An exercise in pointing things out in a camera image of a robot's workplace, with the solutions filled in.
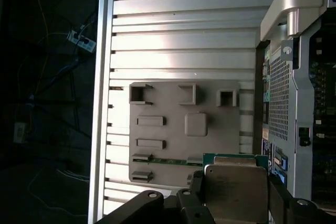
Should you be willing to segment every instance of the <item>metal plate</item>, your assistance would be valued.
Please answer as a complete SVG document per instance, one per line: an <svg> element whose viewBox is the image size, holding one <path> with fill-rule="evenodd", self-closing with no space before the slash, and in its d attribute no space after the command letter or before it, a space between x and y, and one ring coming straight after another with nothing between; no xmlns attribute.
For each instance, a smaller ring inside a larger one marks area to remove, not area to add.
<svg viewBox="0 0 336 224"><path fill-rule="evenodd" d="M215 220L268 220L267 171L262 167L207 165L205 202Z"/></svg>

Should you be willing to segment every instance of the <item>horizontal slat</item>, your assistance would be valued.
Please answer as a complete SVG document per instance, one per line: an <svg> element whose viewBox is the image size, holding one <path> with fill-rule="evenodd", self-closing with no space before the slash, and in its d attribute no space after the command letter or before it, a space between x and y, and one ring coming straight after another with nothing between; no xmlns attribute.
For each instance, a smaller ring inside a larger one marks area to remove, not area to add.
<svg viewBox="0 0 336 224"><path fill-rule="evenodd" d="M106 164L105 177L114 182L130 182L128 165Z"/></svg>
<svg viewBox="0 0 336 224"><path fill-rule="evenodd" d="M115 146L129 146L130 144L130 137L129 136L122 136L123 139L120 139L119 135L112 135L108 134L108 140L113 141L110 145L111 148L114 148ZM240 144L252 144L253 138L251 136L240 136L239 137L239 143Z"/></svg>
<svg viewBox="0 0 336 224"><path fill-rule="evenodd" d="M130 84L137 82L137 81L145 81L145 79L142 79L142 80L134 80L134 79L128 79L128 78L113 79L113 80L110 80L110 86L111 87L128 87ZM239 85L240 85L240 89L254 90L254 81L240 81Z"/></svg>
<svg viewBox="0 0 336 224"><path fill-rule="evenodd" d="M130 106L114 106L108 109L107 122L116 127L129 127L130 125Z"/></svg>
<svg viewBox="0 0 336 224"><path fill-rule="evenodd" d="M253 115L240 116L240 131L253 132Z"/></svg>
<svg viewBox="0 0 336 224"><path fill-rule="evenodd" d="M252 145L252 143L253 143L253 137L251 136L240 136L239 138L239 144Z"/></svg>
<svg viewBox="0 0 336 224"><path fill-rule="evenodd" d="M128 146L106 146L106 159L113 163L128 165L129 163Z"/></svg>
<svg viewBox="0 0 336 224"><path fill-rule="evenodd" d="M260 26L261 19L248 19L239 21L220 21L220 22L190 22L164 25L126 25L114 26L113 33L130 33L137 31L174 31L191 29L226 29L226 28L257 28Z"/></svg>
<svg viewBox="0 0 336 224"><path fill-rule="evenodd" d="M130 199L133 199L138 193L132 193L129 191L119 191L119 190L112 190L112 189L105 189L104 196L116 199L117 201L126 202Z"/></svg>
<svg viewBox="0 0 336 224"><path fill-rule="evenodd" d="M109 127L107 127L107 133L129 135L130 134L130 129L128 127L109 126Z"/></svg>
<svg viewBox="0 0 336 224"><path fill-rule="evenodd" d="M107 141L112 145L129 146L130 136L107 134Z"/></svg>
<svg viewBox="0 0 336 224"><path fill-rule="evenodd" d="M251 144L240 144L239 145L240 153L251 153L253 152L253 146Z"/></svg>
<svg viewBox="0 0 336 224"><path fill-rule="evenodd" d="M254 69L253 50L223 52L117 52L111 55L111 68Z"/></svg>
<svg viewBox="0 0 336 224"><path fill-rule="evenodd" d="M112 200L104 200L104 215L108 215L109 213L116 210L118 207L122 206L124 203L112 201Z"/></svg>
<svg viewBox="0 0 336 224"><path fill-rule="evenodd" d="M254 110L254 94L239 94L239 109L240 110Z"/></svg>
<svg viewBox="0 0 336 224"><path fill-rule="evenodd" d="M171 194L172 192L171 190L173 189L176 190L175 187L168 187L168 188L171 188L171 190L166 190L166 189L157 188L157 186L144 187L144 186L121 184L121 183L115 183L115 182L105 182L105 188L111 188L111 189L122 190L122 191L131 191L134 193L141 193L146 190L155 190L155 191L159 191L160 193L162 193L165 197Z"/></svg>
<svg viewBox="0 0 336 224"><path fill-rule="evenodd" d="M112 37L112 50L254 48L255 31L193 31L187 34Z"/></svg>
<svg viewBox="0 0 336 224"><path fill-rule="evenodd" d="M123 90L110 90L109 91L109 104L115 103L129 103L129 87L123 88Z"/></svg>
<svg viewBox="0 0 336 224"><path fill-rule="evenodd" d="M177 12L221 8L249 8L269 6L273 0L119 0L113 14Z"/></svg>
<svg viewBox="0 0 336 224"><path fill-rule="evenodd" d="M219 70L219 71L197 71L186 72L183 70L172 71L151 71L143 70L125 70L115 71L110 73L111 79L132 79L132 80L174 80L174 79L215 79L215 80L238 80L238 81L253 81L255 74L253 71L244 70Z"/></svg>
<svg viewBox="0 0 336 224"><path fill-rule="evenodd" d="M226 10L211 10L207 11L192 11L192 12L178 12L178 13L150 13L118 16L113 19L114 26L122 25L140 25L140 24L173 24L173 23L187 23L187 22L214 22L214 21L245 21L245 20L261 20L267 12L266 7L244 8L244 9L226 9Z"/></svg>

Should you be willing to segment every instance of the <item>circuit board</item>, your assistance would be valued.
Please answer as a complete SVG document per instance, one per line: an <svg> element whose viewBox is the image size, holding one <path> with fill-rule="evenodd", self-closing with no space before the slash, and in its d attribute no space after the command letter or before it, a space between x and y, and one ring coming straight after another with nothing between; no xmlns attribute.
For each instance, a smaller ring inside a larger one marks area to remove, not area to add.
<svg viewBox="0 0 336 224"><path fill-rule="evenodd" d="M310 42L309 78L314 87L312 200L336 207L336 13L323 17Z"/></svg>

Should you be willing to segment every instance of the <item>rectangular plastic tab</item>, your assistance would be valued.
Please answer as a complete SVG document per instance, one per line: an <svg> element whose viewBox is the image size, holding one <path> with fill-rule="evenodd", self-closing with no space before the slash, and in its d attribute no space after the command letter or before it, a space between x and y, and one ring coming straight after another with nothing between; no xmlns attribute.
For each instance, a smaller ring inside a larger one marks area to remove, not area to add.
<svg viewBox="0 0 336 224"><path fill-rule="evenodd" d="M132 179L148 183L152 179L152 175L152 172L140 172L136 170L132 173Z"/></svg>
<svg viewBox="0 0 336 224"><path fill-rule="evenodd" d="M203 159L199 157L188 157L188 164L203 164Z"/></svg>
<svg viewBox="0 0 336 224"><path fill-rule="evenodd" d="M137 146L164 149L165 140L137 139Z"/></svg>
<svg viewBox="0 0 336 224"><path fill-rule="evenodd" d="M152 155L151 154L134 154L132 159L140 159L144 161L148 161Z"/></svg>
<svg viewBox="0 0 336 224"><path fill-rule="evenodd" d="M136 118L137 125L143 126L163 126L164 117L163 116L138 116Z"/></svg>

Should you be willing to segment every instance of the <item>slotted metal panel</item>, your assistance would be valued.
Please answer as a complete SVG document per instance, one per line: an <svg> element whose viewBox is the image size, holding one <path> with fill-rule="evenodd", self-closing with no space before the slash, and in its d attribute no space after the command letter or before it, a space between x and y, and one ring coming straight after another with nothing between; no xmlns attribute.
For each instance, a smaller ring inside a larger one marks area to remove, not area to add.
<svg viewBox="0 0 336 224"><path fill-rule="evenodd" d="M135 81L238 80L240 152L252 152L256 29L271 2L100 0L89 223L144 188L130 189L128 179L128 87ZM146 187L165 195L176 189Z"/></svg>
<svg viewBox="0 0 336 224"><path fill-rule="evenodd" d="M288 92L292 68L277 57L270 64L269 133L287 140Z"/></svg>

